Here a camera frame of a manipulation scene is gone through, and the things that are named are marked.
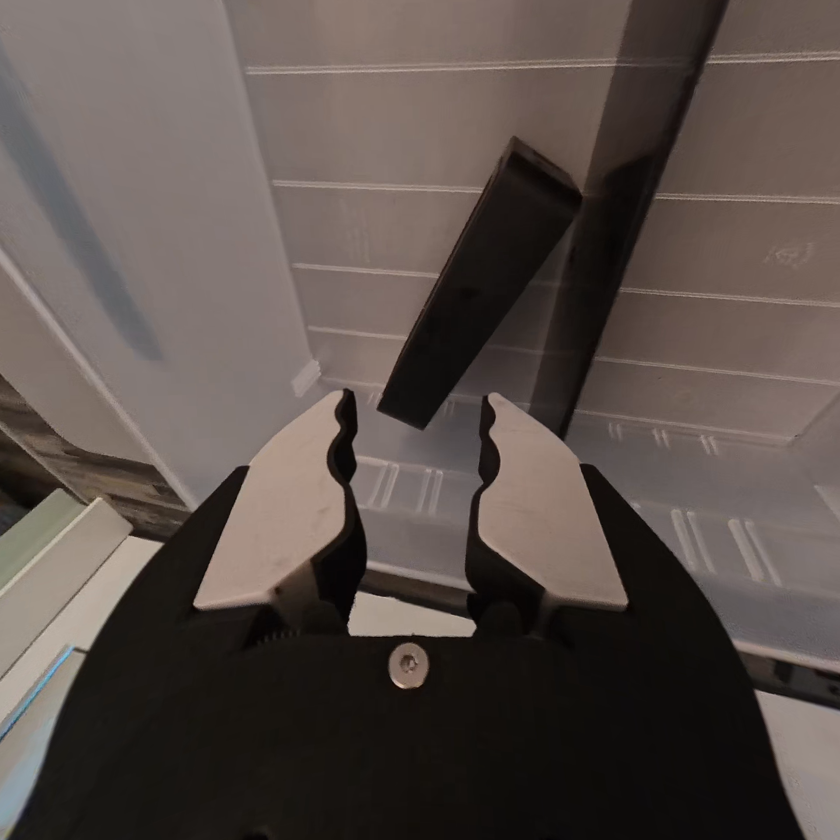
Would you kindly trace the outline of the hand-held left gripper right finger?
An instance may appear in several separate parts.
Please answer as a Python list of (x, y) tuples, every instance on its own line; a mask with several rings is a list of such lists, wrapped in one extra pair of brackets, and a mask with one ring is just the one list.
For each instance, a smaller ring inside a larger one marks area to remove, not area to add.
[(496, 392), (482, 399), (479, 440), (466, 544), (475, 621), (506, 602), (523, 630), (537, 634), (562, 607), (626, 611), (628, 595), (567, 444)]

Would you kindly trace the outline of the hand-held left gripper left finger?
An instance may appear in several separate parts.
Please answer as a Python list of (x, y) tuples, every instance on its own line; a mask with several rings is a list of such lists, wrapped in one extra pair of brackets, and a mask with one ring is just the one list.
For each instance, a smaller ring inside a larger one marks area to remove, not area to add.
[(351, 390), (328, 393), (251, 459), (194, 597), (202, 612), (268, 605), (304, 624), (321, 605), (347, 624), (366, 570), (351, 487)]

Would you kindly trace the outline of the black usb hub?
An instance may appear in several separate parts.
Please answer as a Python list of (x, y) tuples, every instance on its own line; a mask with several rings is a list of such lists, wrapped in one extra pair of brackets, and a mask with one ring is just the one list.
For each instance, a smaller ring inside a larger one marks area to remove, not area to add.
[(581, 203), (564, 170), (511, 137), (396, 358), (380, 413), (429, 425)]

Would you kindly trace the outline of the clear plastic bin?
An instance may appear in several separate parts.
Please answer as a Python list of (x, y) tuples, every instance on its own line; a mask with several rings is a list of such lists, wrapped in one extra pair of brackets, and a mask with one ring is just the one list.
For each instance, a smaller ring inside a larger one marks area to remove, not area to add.
[[(512, 138), (581, 210), (417, 431), (379, 405)], [(352, 389), (371, 566), (438, 599), (500, 392), (742, 650), (838, 670), (838, 2), (2, 2), (2, 380), (159, 542)]]

